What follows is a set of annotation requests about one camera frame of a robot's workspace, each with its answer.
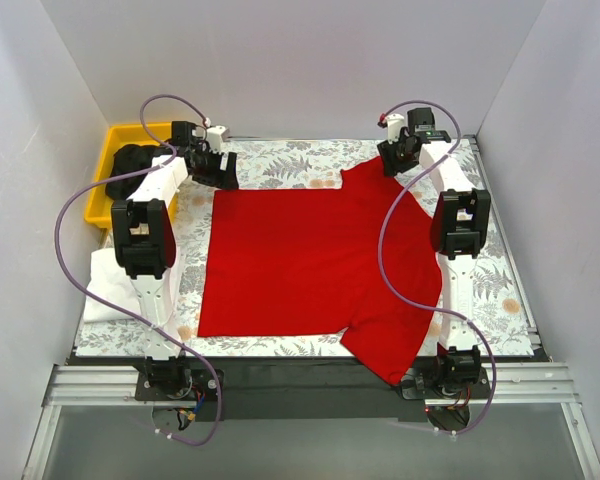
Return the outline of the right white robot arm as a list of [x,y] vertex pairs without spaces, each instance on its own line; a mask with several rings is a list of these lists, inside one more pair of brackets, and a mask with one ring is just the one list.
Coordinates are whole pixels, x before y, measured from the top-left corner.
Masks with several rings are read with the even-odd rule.
[[436,128],[433,104],[424,102],[402,115],[396,106],[380,115],[387,139],[378,144],[384,174],[394,177],[416,166],[438,193],[430,243],[442,275],[442,317],[434,364],[409,380],[418,390],[447,398],[465,397],[480,382],[481,337],[472,320],[474,274],[487,239],[491,195],[477,188],[453,158],[461,134],[451,138]]

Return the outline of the red t shirt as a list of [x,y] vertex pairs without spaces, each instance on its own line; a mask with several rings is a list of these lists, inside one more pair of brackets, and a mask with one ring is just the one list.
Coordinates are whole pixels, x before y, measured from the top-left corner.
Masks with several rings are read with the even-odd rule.
[[395,385],[441,293],[431,220],[379,158],[341,178],[338,189],[215,194],[198,333],[339,334]]

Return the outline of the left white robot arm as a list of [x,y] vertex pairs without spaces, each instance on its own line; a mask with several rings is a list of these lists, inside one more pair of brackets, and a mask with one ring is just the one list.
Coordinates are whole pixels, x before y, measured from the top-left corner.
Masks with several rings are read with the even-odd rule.
[[236,190],[237,154],[225,152],[228,128],[173,121],[171,136],[156,146],[151,171],[138,188],[111,207],[115,259],[129,277],[145,326],[146,386],[169,400],[199,400],[217,386],[211,374],[193,370],[175,319],[178,259],[169,206],[188,178],[208,187]]

